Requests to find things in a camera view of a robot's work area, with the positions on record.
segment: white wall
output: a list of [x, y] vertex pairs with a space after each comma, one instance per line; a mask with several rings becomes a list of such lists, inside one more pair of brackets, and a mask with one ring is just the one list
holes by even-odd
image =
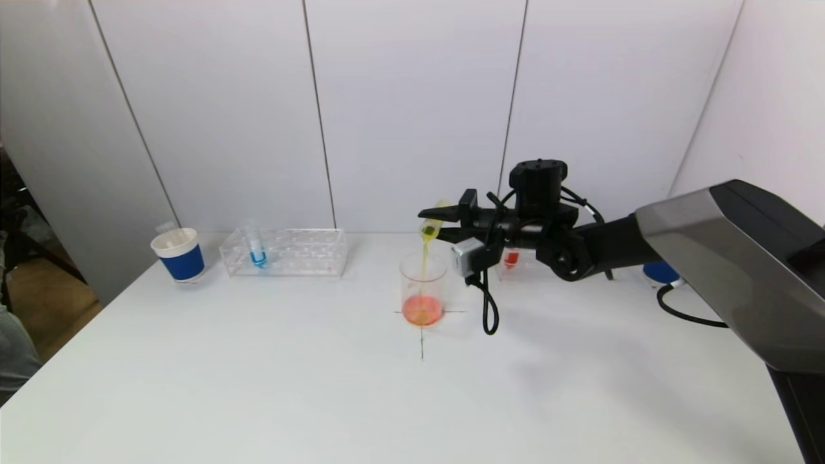
[[300, 0], [95, 0], [181, 223], [332, 227]]
[[730, 178], [825, 224], [825, 2], [745, 1], [673, 193]]
[[339, 226], [497, 190], [524, 0], [306, 3]]
[[0, 137], [106, 304], [172, 210], [85, 0], [0, 2]]
[[740, 6], [530, 0], [500, 193], [543, 158], [608, 220], [667, 196]]

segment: blue object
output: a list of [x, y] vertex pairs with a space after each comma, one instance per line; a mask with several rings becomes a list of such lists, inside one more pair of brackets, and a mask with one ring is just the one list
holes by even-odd
[[659, 283], [670, 283], [679, 280], [679, 274], [664, 261], [658, 263], [648, 263], [642, 266], [642, 272]]
[[160, 260], [163, 261], [163, 265], [166, 266], [166, 269], [176, 281], [191, 279], [204, 270], [204, 257], [200, 253], [199, 244], [180, 256], [174, 258], [160, 257]]

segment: person's leg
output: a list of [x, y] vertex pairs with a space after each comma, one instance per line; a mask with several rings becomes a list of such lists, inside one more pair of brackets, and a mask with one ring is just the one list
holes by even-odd
[[12, 397], [42, 363], [23, 324], [0, 305], [0, 406]]

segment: yellow liquid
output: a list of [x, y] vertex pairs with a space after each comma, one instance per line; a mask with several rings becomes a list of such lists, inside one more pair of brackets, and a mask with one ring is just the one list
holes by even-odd
[[432, 240], [432, 237], [424, 237], [424, 257], [421, 263], [421, 286], [418, 288], [418, 295], [424, 293], [424, 281], [427, 279], [427, 255], [430, 254], [430, 240]]

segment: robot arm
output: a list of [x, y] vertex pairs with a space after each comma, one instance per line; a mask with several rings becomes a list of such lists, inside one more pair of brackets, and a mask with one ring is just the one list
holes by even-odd
[[[419, 217], [460, 222], [438, 239], [455, 244], [456, 270], [469, 278], [505, 247], [534, 249], [567, 281], [664, 259], [765, 361], [806, 463], [825, 463], [825, 230], [741, 181], [576, 227], [578, 209], [560, 202], [567, 171], [556, 160], [519, 163], [513, 192], [503, 201], [488, 194], [496, 208], [479, 208], [467, 190], [457, 206]], [[514, 209], [503, 205], [511, 195]]]

